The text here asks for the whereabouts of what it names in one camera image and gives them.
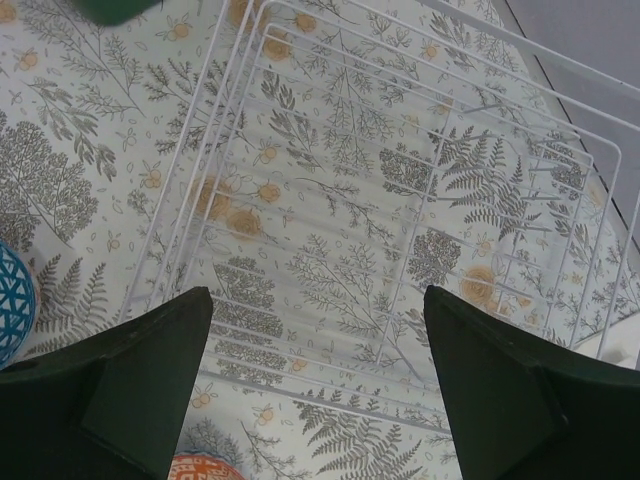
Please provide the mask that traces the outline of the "white wire dish rack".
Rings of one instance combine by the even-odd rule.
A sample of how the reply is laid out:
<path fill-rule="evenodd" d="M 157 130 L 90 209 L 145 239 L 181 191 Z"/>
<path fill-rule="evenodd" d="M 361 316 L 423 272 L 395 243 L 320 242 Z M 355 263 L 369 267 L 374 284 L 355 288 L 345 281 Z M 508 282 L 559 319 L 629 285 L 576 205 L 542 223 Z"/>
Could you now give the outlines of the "white wire dish rack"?
<path fill-rule="evenodd" d="M 319 419 L 449 425 L 422 317 L 437 285 L 568 348 L 634 277 L 565 99 L 488 1 L 222 1 L 123 309 L 203 286 L 202 374 Z"/>

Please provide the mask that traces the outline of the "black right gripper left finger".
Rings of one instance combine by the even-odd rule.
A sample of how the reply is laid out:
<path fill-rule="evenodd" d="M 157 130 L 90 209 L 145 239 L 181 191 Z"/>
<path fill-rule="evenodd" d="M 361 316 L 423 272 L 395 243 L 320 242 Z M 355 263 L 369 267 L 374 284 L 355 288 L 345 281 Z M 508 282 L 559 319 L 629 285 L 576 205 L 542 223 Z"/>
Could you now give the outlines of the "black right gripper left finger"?
<path fill-rule="evenodd" d="M 3 369 L 2 478 L 167 478 L 211 318 L 195 287 Z"/>

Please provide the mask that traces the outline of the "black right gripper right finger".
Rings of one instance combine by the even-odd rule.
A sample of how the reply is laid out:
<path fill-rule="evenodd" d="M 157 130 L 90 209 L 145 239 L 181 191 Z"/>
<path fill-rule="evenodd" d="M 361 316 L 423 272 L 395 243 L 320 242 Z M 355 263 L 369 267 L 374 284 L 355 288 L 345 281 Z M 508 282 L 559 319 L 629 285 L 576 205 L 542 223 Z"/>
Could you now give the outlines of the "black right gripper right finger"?
<path fill-rule="evenodd" d="M 442 287 L 424 318 L 465 479 L 636 479 L 639 374 L 498 320 Z"/>

